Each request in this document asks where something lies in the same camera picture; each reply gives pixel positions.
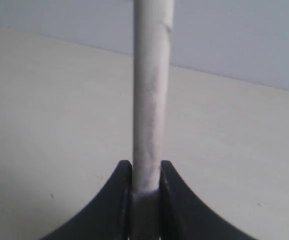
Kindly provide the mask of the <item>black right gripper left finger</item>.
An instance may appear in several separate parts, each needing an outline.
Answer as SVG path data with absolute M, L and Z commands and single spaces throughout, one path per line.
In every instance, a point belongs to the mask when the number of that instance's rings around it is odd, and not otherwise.
M 119 161 L 98 194 L 78 214 L 43 239 L 127 240 L 131 180 L 131 163 Z

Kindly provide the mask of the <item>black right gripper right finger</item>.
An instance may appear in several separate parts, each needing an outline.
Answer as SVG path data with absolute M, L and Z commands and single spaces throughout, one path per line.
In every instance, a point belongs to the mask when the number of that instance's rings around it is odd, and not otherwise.
M 160 238 L 162 240 L 253 240 L 221 218 L 189 188 L 173 164 L 160 167 Z

